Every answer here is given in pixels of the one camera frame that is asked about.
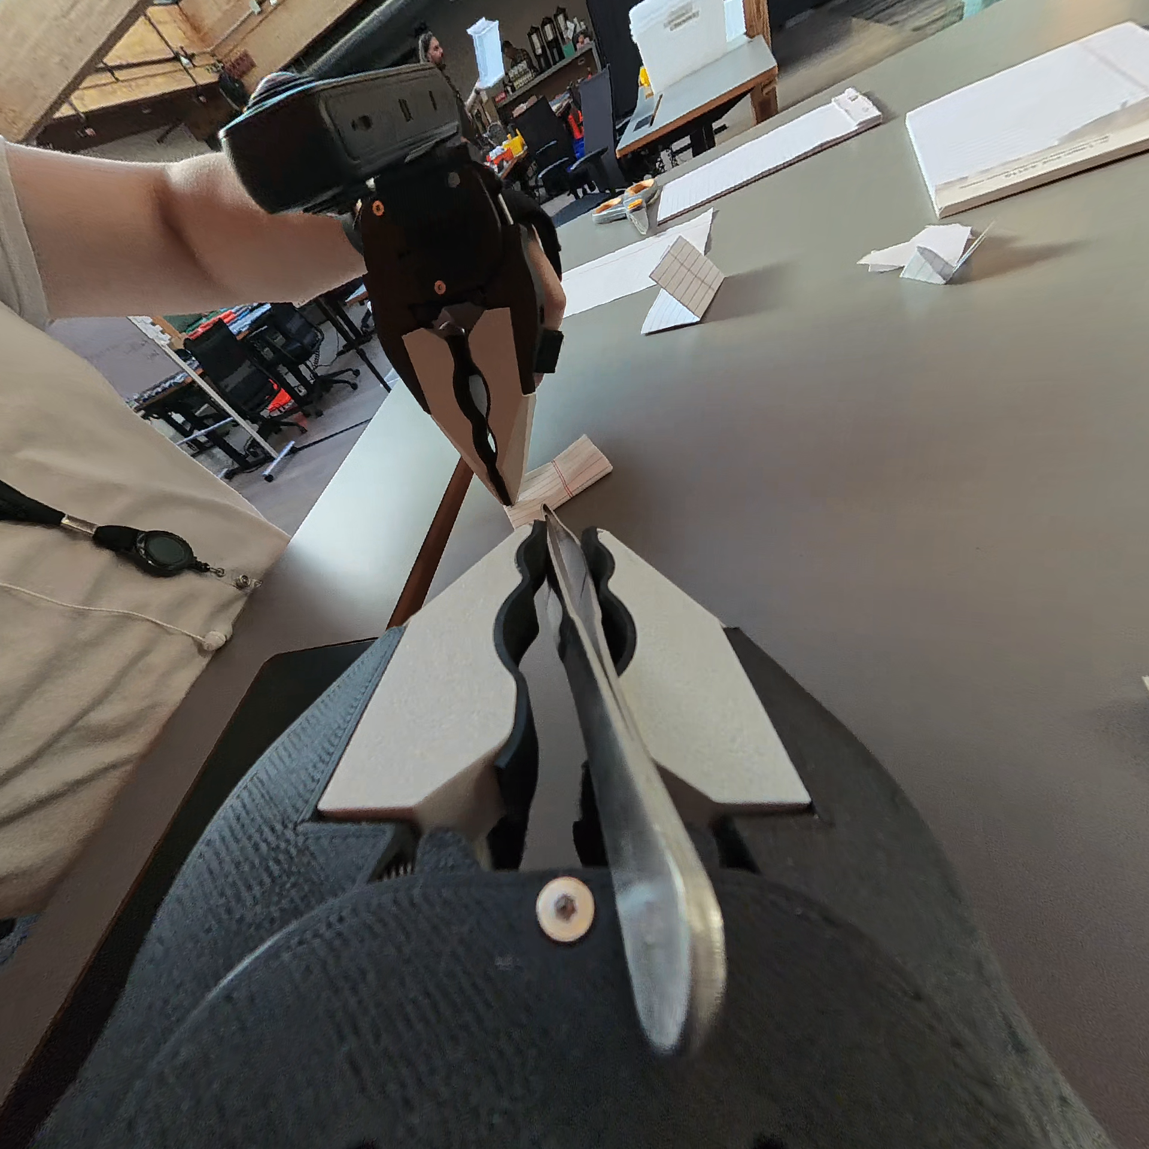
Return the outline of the white grid-creased folded paper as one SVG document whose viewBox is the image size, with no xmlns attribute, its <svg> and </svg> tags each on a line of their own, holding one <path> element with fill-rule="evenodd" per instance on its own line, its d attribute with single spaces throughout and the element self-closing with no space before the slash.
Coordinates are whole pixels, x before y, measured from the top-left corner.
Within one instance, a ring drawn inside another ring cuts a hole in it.
<svg viewBox="0 0 1149 1149">
<path fill-rule="evenodd" d="M 690 239 L 679 236 L 652 272 L 658 295 L 642 324 L 642 335 L 656 335 L 702 322 L 724 272 Z"/>
</svg>

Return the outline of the long lined legal pad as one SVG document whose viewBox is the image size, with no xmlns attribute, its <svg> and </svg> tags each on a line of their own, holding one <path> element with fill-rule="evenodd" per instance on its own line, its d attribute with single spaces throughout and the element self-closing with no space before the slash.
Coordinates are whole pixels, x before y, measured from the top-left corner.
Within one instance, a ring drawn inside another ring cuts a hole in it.
<svg viewBox="0 0 1149 1149">
<path fill-rule="evenodd" d="M 827 103 L 671 180 L 658 199 L 664 224 L 883 123 L 869 95 L 847 88 Z"/>
</svg>

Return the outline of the small folded lined paper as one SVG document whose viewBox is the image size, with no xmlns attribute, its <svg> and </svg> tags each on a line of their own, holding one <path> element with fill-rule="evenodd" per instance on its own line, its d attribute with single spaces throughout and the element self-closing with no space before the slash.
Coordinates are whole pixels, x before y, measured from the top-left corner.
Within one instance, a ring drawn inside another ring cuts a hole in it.
<svg viewBox="0 0 1149 1149">
<path fill-rule="evenodd" d="M 933 224 L 910 240 L 910 255 L 901 270 L 901 278 L 943 285 L 963 267 L 973 250 L 992 231 L 966 224 Z"/>
</svg>

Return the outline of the grey table with black legs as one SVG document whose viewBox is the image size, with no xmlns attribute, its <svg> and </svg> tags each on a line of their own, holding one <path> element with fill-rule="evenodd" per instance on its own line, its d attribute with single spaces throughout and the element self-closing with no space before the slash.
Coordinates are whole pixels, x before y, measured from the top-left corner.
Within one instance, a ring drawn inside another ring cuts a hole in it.
<svg viewBox="0 0 1149 1149">
<path fill-rule="evenodd" d="M 616 155 L 621 159 L 653 147 L 668 148 L 682 139 L 689 139 L 693 155 L 712 150 L 715 123 L 745 97 L 751 97 L 756 124 L 779 113 L 779 72 L 764 34 L 740 36 L 720 58 L 639 98 Z"/>
</svg>

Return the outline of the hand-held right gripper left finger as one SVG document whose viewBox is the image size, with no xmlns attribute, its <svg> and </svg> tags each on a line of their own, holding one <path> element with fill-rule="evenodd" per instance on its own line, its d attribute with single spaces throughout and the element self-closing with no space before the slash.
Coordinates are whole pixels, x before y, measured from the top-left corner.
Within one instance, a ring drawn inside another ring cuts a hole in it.
<svg viewBox="0 0 1149 1149">
<path fill-rule="evenodd" d="M 403 626 L 319 798 L 329 820 L 451 828 L 523 863 L 539 745 L 522 663 L 539 635 L 542 525 L 518 527 Z"/>
</svg>

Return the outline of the white paper sheet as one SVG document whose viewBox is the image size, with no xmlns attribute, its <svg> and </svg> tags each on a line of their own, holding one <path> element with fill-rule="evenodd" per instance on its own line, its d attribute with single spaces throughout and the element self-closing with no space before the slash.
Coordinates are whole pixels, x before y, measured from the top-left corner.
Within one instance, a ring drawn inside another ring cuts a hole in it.
<svg viewBox="0 0 1149 1149">
<path fill-rule="evenodd" d="M 653 270 L 679 237 L 686 237 L 701 251 L 706 250 L 713 216 L 715 209 L 708 207 L 697 217 L 673 225 L 664 233 L 641 239 L 565 270 L 563 276 L 567 299 L 565 317 L 609 304 L 652 287 Z"/>
</svg>

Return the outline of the person's left hand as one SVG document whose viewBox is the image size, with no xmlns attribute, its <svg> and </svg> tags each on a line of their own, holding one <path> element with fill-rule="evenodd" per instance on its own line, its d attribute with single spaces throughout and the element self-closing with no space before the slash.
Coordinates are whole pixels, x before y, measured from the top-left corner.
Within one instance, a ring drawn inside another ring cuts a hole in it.
<svg viewBox="0 0 1149 1149">
<path fill-rule="evenodd" d="M 524 231 L 524 250 L 537 287 L 541 324 L 548 330 L 560 332 L 565 318 L 567 293 L 563 284 L 563 254 L 557 233 L 554 228 L 539 229 L 534 224 L 526 224 Z"/>
</svg>

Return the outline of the black office chair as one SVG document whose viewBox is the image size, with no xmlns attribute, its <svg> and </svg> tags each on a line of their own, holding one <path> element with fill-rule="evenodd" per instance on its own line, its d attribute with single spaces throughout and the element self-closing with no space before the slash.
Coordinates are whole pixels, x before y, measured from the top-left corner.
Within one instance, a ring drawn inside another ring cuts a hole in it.
<svg viewBox="0 0 1149 1149">
<path fill-rule="evenodd" d="M 576 183 L 593 181 L 598 191 L 621 191 L 626 177 L 616 155 L 611 66 L 604 66 L 594 76 L 580 81 L 579 99 L 585 153 L 568 166 L 570 184 L 574 188 Z"/>
<path fill-rule="evenodd" d="M 321 417 L 321 399 L 338 382 L 357 389 L 359 367 L 321 370 L 323 332 L 292 303 L 258 306 L 237 329 L 218 315 L 187 335 L 184 348 L 200 374 L 263 434 L 304 430 Z"/>
<path fill-rule="evenodd" d="M 513 125 L 523 135 L 527 157 L 534 165 L 537 181 L 552 195 L 576 195 L 571 168 L 576 153 L 571 135 L 553 110 L 549 99 L 541 97 L 513 116 Z"/>
</svg>

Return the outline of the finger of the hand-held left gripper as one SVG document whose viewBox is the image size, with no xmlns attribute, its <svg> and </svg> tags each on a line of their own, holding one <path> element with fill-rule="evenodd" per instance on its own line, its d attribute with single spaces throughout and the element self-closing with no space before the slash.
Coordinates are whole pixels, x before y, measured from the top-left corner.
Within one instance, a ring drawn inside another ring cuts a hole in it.
<svg viewBox="0 0 1149 1149">
<path fill-rule="evenodd" d="M 427 328 L 404 335 L 405 352 L 433 421 L 504 504 L 507 481 L 498 467 L 492 393 L 461 330 L 446 336 Z"/>
<path fill-rule="evenodd" d="M 537 395 L 523 389 L 509 309 L 479 315 L 468 335 L 468 352 L 466 445 L 482 480 L 511 506 L 527 473 Z"/>
</svg>

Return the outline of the lined notepad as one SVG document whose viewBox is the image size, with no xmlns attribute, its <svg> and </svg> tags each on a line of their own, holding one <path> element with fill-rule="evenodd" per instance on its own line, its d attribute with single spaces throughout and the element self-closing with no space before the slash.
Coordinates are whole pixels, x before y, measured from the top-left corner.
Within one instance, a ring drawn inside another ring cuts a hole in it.
<svg viewBox="0 0 1149 1149">
<path fill-rule="evenodd" d="M 1148 150 L 1148 31 L 1114 24 L 906 114 L 937 218 Z"/>
</svg>

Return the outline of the lined paper sheet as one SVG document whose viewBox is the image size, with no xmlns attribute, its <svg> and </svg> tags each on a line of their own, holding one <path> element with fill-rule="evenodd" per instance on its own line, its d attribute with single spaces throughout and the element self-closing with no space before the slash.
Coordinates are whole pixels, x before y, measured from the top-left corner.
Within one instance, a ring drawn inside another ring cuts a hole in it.
<svg viewBox="0 0 1149 1149">
<path fill-rule="evenodd" d="M 544 518 L 604 480 L 613 464 L 589 434 L 582 434 L 548 463 L 526 473 L 518 499 L 507 507 L 512 529 Z"/>
</svg>

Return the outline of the person's left forearm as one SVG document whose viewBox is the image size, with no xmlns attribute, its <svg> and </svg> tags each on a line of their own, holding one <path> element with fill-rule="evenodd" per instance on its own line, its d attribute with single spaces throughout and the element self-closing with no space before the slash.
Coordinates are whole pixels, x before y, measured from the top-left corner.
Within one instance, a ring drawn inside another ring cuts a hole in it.
<svg viewBox="0 0 1149 1149">
<path fill-rule="evenodd" d="M 338 218 L 267 213 L 221 153 L 5 155 L 51 321 L 306 303 L 366 272 Z"/>
</svg>

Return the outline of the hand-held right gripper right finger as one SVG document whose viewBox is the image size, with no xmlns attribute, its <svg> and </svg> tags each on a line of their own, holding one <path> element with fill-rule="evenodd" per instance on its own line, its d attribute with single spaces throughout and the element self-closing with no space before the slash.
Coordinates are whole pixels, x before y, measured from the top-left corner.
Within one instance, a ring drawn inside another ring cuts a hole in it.
<svg viewBox="0 0 1149 1149">
<path fill-rule="evenodd" d="M 609 530 L 589 526 L 582 547 L 624 698 L 683 819 L 809 812 L 723 622 Z"/>
</svg>

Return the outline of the black badge reel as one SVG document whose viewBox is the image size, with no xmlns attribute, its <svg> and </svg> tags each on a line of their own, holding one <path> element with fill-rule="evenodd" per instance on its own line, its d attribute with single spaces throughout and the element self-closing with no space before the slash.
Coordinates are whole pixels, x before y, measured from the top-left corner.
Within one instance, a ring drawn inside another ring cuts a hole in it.
<svg viewBox="0 0 1149 1149">
<path fill-rule="evenodd" d="M 96 526 L 95 545 L 122 556 L 144 573 L 156 578 L 174 578 L 184 573 L 211 575 L 245 593 L 263 581 L 248 573 L 230 571 L 200 559 L 184 537 L 162 529 L 140 529 L 125 525 Z"/>
</svg>

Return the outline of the crumpled white paper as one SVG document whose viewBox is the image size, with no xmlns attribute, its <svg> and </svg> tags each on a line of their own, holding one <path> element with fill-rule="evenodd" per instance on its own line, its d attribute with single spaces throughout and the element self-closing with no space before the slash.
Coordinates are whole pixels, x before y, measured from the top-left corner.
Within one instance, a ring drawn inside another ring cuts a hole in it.
<svg viewBox="0 0 1149 1149">
<path fill-rule="evenodd" d="M 906 267 L 920 247 L 929 246 L 939 237 L 939 233 L 946 231 L 946 225 L 928 225 L 911 239 L 896 243 L 891 247 L 876 248 L 862 255 L 857 263 L 866 266 L 872 272 L 884 273 L 894 269 Z"/>
</svg>

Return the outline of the beige shirt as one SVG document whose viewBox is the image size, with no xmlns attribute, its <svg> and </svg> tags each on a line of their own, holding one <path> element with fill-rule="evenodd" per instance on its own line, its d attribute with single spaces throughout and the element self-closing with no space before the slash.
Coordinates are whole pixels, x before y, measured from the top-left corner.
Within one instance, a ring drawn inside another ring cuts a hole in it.
<svg viewBox="0 0 1149 1149">
<path fill-rule="evenodd" d="M 3 140 L 3 481 L 102 525 L 166 527 L 263 579 L 288 534 L 152 430 L 50 318 Z M 5 521 L 2 910 L 43 910 L 232 637 L 249 592 L 156 578 L 92 538 Z"/>
</svg>

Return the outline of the metal tweezers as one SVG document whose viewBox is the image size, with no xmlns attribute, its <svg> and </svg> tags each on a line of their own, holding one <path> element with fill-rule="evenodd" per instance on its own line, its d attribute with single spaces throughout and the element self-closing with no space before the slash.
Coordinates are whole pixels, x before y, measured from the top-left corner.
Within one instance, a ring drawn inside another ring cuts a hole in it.
<svg viewBox="0 0 1149 1149">
<path fill-rule="evenodd" d="M 580 538 L 542 507 L 549 616 L 583 735 L 630 982 L 658 1053 L 694 1053 L 724 1002 L 724 916 L 613 664 Z"/>
</svg>

